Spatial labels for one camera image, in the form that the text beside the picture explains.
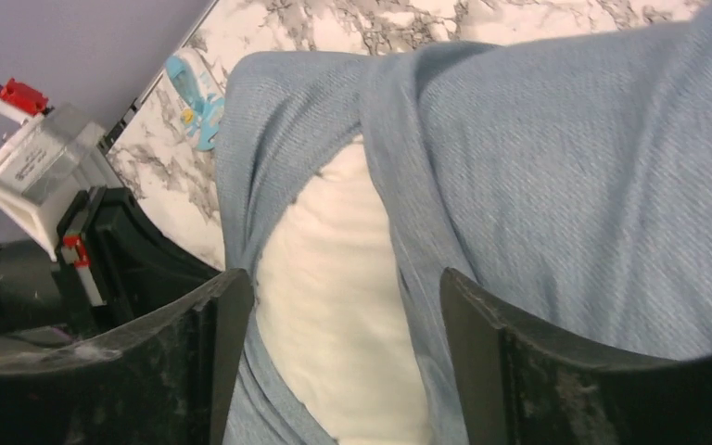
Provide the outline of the patchwork and blue pillowcase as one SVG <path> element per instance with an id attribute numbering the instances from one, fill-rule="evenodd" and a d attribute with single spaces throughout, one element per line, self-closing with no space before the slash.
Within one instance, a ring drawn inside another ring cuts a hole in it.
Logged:
<path id="1" fill-rule="evenodd" d="M 341 444 L 257 323 L 263 248 L 361 137 L 388 216 L 432 439 L 467 441 L 439 304 L 453 268 L 580 336 L 712 353 L 712 2 L 685 22 L 408 53 L 261 52 L 229 75 L 214 153 L 226 265 L 252 278 L 227 444 Z"/>

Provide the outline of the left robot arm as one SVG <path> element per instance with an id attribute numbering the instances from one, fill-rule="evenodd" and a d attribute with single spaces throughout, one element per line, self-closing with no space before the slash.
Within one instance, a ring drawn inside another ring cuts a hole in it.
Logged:
<path id="1" fill-rule="evenodd" d="M 0 244 L 0 335 L 64 325 L 95 337 L 217 273 L 168 239 L 127 188 L 79 192 L 54 233 L 56 260 L 31 239 Z"/>

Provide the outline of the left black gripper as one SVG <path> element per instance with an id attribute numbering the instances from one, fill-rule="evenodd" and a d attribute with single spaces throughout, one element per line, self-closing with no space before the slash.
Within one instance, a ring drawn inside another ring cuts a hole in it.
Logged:
<path id="1" fill-rule="evenodd" d="M 57 234 L 55 283 L 63 321 L 77 337 L 127 324 L 217 275 L 167 238 L 128 188 L 78 192 Z"/>

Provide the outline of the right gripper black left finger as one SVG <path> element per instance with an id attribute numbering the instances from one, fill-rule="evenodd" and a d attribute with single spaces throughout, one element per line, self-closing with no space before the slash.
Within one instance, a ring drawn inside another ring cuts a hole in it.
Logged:
<path id="1" fill-rule="evenodd" d="M 0 444 L 221 443 L 253 302 L 234 269 L 105 334 L 0 357 Z"/>

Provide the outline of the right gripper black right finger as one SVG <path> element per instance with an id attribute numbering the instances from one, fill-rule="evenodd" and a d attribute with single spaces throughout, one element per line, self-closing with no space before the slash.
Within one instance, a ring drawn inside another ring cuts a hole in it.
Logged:
<path id="1" fill-rule="evenodd" d="M 473 444 L 712 444 L 712 356 L 580 337 L 447 269 L 440 302 Z"/>

